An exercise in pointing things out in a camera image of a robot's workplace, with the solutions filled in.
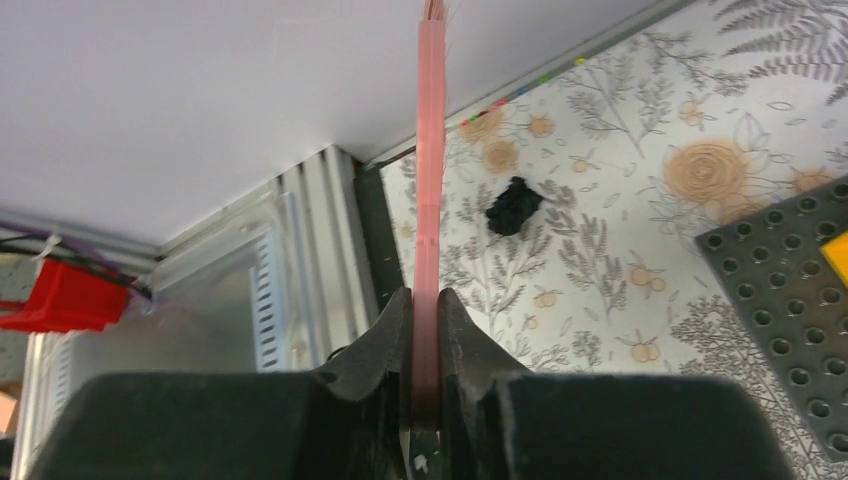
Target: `cable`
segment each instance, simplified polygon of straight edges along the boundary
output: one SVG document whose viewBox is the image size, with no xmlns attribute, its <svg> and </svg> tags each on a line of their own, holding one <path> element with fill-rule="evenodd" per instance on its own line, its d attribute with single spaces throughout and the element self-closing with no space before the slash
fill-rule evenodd
<svg viewBox="0 0 848 480">
<path fill-rule="evenodd" d="M 41 252 L 37 252 L 31 249 L 15 247 L 6 245 L 7 243 L 13 241 L 20 240 L 43 240 L 39 238 L 37 235 L 22 235 L 19 237 L 12 237 L 6 239 L 0 239 L 0 253 L 12 253 L 18 255 L 28 255 L 28 256 L 38 256 Z M 58 247 L 61 247 L 65 250 L 70 251 L 73 255 L 71 256 L 62 256 L 56 253 L 50 253 L 47 255 L 47 258 L 51 260 L 55 260 L 57 262 L 63 263 L 65 265 L 78 268 L 80 270 L 85 271 L 86 273 L 100 278 L 102 280 L 106 280 L 110 283 L 128 288 L 140 296 L 144 297 L 146 300 L 152 300 L 153 293 L 146 286 L 139 286 L 135 283 L 135 280 L 132 277 L 124 275 L 111 265 L 104 265 L 99 261 L 92 260 L 90 258 L 86 258 L 81 252 L 77 251 L 74 248 L 69 247 L 64 242 L 60 243 Z"/>
<path fill-rule="evenodd" d="M 344 350 L 345 348 L 347 348 L 347 345 L 345 345 L 344 347 L 339 347 L 339 348 L 333 350 L 332 352 L 330 352 L 330 354 L 327 355 L 327 361 L 329 362 L 330 360 L 335 358 L 336 355 L 342 353 L 342 350 Z"/>
<path fill-rule="evenodd" d="M 0 220 L 0 228 L 25 233 L 25 234 L 28 234 L 28 235 L 32 235 L 33 237 L 39 238 L 42 241 L 46 240 L 47 238 L 50 237 L 50 235 L 55 233 L 55 232 L 50 232 L 50 231 L 47 231 L 47 230 L 41 230 L 41 229 L 38 229 L 38 228 L 31 228 L 31 227 L 27 227 L 25 225 L 20 225 L 20 224 L 17 224 L 17 223 L 3 221 L 3 220 Z M 100 265 L 112 267 L 116 272 L 120 271 L 119 270 L 120 267 L 119 267 L 118 264 L 111 262 L 109 259 L 107 259 L 103 255 L 101 255 L 100 252 L 98 252 L 96 248 L 89 246 L 85 242 L 80 242 L 79 240 L 76 240 L 76 239 L 70 238 L 70 237 L 63 237 L 61 243 L 65 247 L 72 247 L 76 252 L 81 252 L 82 254 L 85 254 L 85 256 L 93 259 L 94 261 L 96 261 Z M 132 293 L 133 295 L 141 295 L 135 289 L 130 290 L 130 293 Z"/>
</svg>

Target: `fern print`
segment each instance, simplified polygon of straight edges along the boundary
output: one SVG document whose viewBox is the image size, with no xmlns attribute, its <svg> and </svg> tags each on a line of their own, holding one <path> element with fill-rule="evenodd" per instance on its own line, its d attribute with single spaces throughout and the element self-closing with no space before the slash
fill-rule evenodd
<svg viewBox="0 0 848 480">
<path fill-rule="evenodd" d="M 828 161 L 834 163 L 834 167 L 840 170 L 848 170 L 848 142 L 842 142 L 841 147 L 825 150 Z"/>
<path fill-rule="evenodd" d="M 621 259 L 608 253 L 606 220 L 583 214 L 578 224 L 573 216 L 577 202 L 569 187 L 547 180 L 539 184 L 539 188 L 553 204 L 545 210 L 545 222 L 551 231 L 563 237 L 557 255 L 570 270 L 566 278 L 582 291 L 596 290 L 607 323 L 611 323 L 612 311 L 623 310 L 627 304 L 627 282 Z M 593 310 L 584 311 L 588 317 L 599 320 Z"/>
<path fill-rule="evenodd" d="M 773 30 L 725 55 L 778 54 L 754 66 L 752 79 L 796 75 L 833 83 L 826 105 L 848 96 L 848 13 L 843 0 L 736 0 L 716 18 L 730 18 L 719 34 Z"/>
<path fill-rule="evenodd" d="M 680 365 L 680 373 L 727 377 L 744 385 L 768 417 L 799 479 L 846 478 L 848 465 L 824 457 L 727 300 L 719 295 L 699 297 L 688 310 L 687 318 L 671 327 L 671 336 L 703 357 Z"/>
<path fill-rule="evenodd" d="M 680 74 L 692 85 L 705 91 L 712 85 L 713 91 L 723 97 L 738 97 L 748 89 L 748 80 L 740 73 L 729 73 L 724 70 L 712 71 L 710 62 L 715 55 L 703 50 L 688 50 L 692 41 L 691 32 L 672 35 L 662 32 L 643 32 L 633 42 L 641 48 L 651 51 L 648 63 L 654 75 L 660 75 L 669 64 L 679 68 Z"/>
<path fill-rule="evenodd" d="M 457 219 L 473 226 L 476 234 L 462 245 L 449 245 L 441 256 L 441 280 L 452 287 L 469 308 L 488 317 L 489 334 L 500 340 L 498 320 L 523 298 L 528 279 L 544 269 L 545 253 L 553 237 L 542 225 L 525 223 L 515 236 L 501 237 L 486 228 L 485 211 L 494 196 L 486 184 L 477 187 L 476 197 L 465 197 L 456 211 Z"/>
<path fill-rule="evenodd" d="M 575 332 L 571 347 L 555 343 L 534 352 L 530 339 L 524 333 L 515 334 L 514 340 L 504 342 L 510 355 L 527 368 L 539 373 L 555 373 L 564 369 L 576 372 L 591 372 L 601 365 L 601 339 L 588 330 Z"/>
<path fill-rule="evenodd" d="M 645 158 L 642 140 L 649 134 L 665 133 L 658 127 L 668 123 L 666 116 L 671 110 L 667 99 L 674 91 L 666 78 L 645 78 L 638 84 L 634 81 L 633 57 L 627 53 L 599 55 L 582 72 L 566 72 L 558 79 L 561 88 L 575 90 L 567 96 L 568 106 L 580 117 L 580 128 L 586 136 L 606 140 L 615 132 L 623 133 L 639 156 Z M 638 111 L 641 129 L 629 126 L 619 109 L 631 92 L 643 104 Z"/>
<path fill-rule="evenodd" d="M 418 207 L 416 203 L 416 193 L 415 193 L 415 176 L 416 176 L 416 167 L 415 167 L 415 156 L 405 157 L 400 160 L 400 171 L 403 178 L 407 180 L 406 188 L 403 190 L 403 194 L 406 196 L 407 201 L 409 202 L 409 213 L 413 216 L 417 215 Z M 447 225 L 450 220 L 450 211 L 448 210 L 448 202 L 450 198 L 447 194 L 442 194 L 442 203 L 441 203 L 441 213 L 439 216 L 439 236 L 444 237 L 448 233 Z"/>
</svg>

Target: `pink plastic strip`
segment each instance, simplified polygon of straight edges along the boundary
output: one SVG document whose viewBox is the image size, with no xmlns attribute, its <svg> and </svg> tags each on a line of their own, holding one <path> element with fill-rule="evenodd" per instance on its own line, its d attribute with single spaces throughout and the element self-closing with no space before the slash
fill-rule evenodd
<svg viewBox="0 0 848 480">
<path fill-rule="evenodd" d="M 440 423 L 439 209 L 445 155 L 445 29 L 443 2 L 438 19 L 424 19 L 418 30 L 418 230 L 415 285 L 412 293 L 412 426 L 438 428 Z"/>
</svg>

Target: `zip tie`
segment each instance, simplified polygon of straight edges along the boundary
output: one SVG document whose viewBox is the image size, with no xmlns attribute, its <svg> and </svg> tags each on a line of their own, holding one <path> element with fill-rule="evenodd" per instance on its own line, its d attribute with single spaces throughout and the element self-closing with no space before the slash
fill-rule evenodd
<svg viewBox="0 0 848 480">
<path fill-rule="evenodd" d="M 53 249 L 59 246 L 62 243 L 62 236 L 56 233 L 51 233 L 47 240 L 44 241 L 44 250 L 41 251 L 38 255 L 32 258 L 33 262 L 37 262 L 39 260 L 44 260 L 48 255 L 53 253 Z"/>
</svg>

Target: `red component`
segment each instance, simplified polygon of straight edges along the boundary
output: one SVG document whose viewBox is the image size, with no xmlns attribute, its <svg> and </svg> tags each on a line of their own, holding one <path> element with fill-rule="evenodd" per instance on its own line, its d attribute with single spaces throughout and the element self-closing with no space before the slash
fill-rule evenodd
<svg viewBox="0 0 848 480">
<path fill-rule="evenodd" d="M 0 309 L 17 310 L 0 316 L 0 328 L 29 333 L 102 331 L 120 320 L 128 297 L 126 287 L 47 259 L 26 303 L 0 302 Z"/>
</svg>

